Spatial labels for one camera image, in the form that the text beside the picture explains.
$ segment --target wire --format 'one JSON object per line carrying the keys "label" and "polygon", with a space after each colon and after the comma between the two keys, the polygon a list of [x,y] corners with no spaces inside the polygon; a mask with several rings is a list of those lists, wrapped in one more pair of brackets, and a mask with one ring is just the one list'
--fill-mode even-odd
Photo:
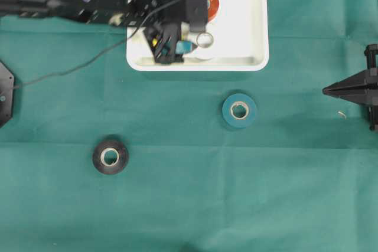
{"label": "wire", "polygon": [[148,20],[151,16],[153,16],[153,14],[156,14],[157,12],[159,12],[159,11],[161,11],[161,10],[163,10],[163,9],[165,9],[165,8],[167,8],[167,7],[169,7],[169,6],[175,5],[176,3],[179,3],[180,1],[181,1],[181,0],[172,0],[172,1],[169,1],[169,2],[167,2],[166,4],[163,4],[163,5],[159,6],[158,8],[156,8],[155,10],[151,11],[151,12],[146,16],[146,18],[144,18],[144,20],[138,25],[138,27],[136,28],[136,30],[130,35],[130,37],[129,37],[128,39],[132,38],[132,37],[133,37],[133,36],[139,31],[139,29],[141,28],[141,26],[143,26],[144,23],[146,23],[147,20]]}
{"label": "wire", "polygon": [[93,62],[95,62],[97,59],[99,59],[101,56],[103,56],[105,53],[108,53],[109,51],[115,49],[116,47],[120,46],[121,44],[124,44],[126,43],[128,40],[130,40],[139,30],[140,28],[144,25],[144,23],[146,23],[146,21],[151,17],[153,16],[154,14],[156,14],[157,12],[169,7],[169,6],[172,6],[178,2],[180,2],[181,0],[172,0],[172,1],[169,1],[167,2],[166,4],[163,4],[161,6],[159,6],[158,8],[152,10],[145,18],[144,20],[138,25],[138,27],[135,29],[135,31],[130,35],[128,36],[127,38],[124,38],[122,41],[119,41],[119,42],[116,42],[115,44],[111,45],[110,47],[107,47],[105,48],[104,50],[102,50],[99,54],[97,54],[96,56],[94,56],[92,59],[90,59],[89,61],[83,63],[83,64],[80,64],[76,67],[73,67],[71,69],[68,69],[66,71],[61,71],[61,72],[52,72],[50,74],[46,74],[44,76],[41,76],[35,80],[31,80],[29,82],[26,82],[26,83],[22,83],[22,84],[17,84],[16,86],[12,87],[12,88],[9,88],[9,89],[6,89],[4,91],[2,91],[0,93],[0,96],[2,96],[4,93],[8,92],[8,91],[11,91],[11,90],[18,90],[18,89],[21,89],[23,87],[26,87],[26,86],[29,86],[29,85],[33,85],[33,84],[37,84],[41,81],[44,81],[48,78],[51,78],[51,77],[62,77],[62,76],[66,76],[66,75],[69,75],[71,73],[74,73],[76,71],[79,71],[85,67],[88,67],[89,65],[91,65]]}

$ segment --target white plastic container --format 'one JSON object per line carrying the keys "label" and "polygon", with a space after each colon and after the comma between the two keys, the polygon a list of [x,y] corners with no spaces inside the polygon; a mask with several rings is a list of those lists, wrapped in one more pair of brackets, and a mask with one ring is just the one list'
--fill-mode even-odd
{"label": "white plastic container", "polygon": [[[184,63],[157,64],[138,31],[126,48],[129,65],[139,71],[258,71],[269,60],[267,0],[219,0],[215,19],[207,24],[214,37],[209,48],[184,56]],[[128,35],[134,28],[128,28]]]}

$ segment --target green tablecloth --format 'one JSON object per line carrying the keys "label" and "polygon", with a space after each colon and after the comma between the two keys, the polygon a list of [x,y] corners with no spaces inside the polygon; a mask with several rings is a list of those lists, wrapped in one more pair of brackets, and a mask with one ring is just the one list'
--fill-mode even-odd
{"label": "green tablecloth", "polygon": [[[364,109],[321,89],[366,68],[378,0],[268,2],[262,71],[141,73],[119,47],[16,91],[0,130],[0,250],[376,251],[378,137]],[[28,81],[124,36],[6,17],[0,58]],[[259,108],[239,131],[220,111],[237,91]],[[91,160],[108,135],[131,157],[115,176]]]}

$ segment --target black mechanical frame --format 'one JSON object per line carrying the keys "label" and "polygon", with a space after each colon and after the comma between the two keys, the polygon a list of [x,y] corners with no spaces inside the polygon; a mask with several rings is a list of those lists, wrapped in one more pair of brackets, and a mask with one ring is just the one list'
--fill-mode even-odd
{"label": "black mechanical frame", "polygon": [[173,0],[0,0],[0,16],[18,15],[23,18],[60,17],[85,24],[109,24],[116,27],[150,27],[158,41],[154,47],[155,61],[162,64],[182,62],[175,54],[181,37],[181,23],[190,25],[192,32],[206,30],[207,0],[182,0],[147,15]]}

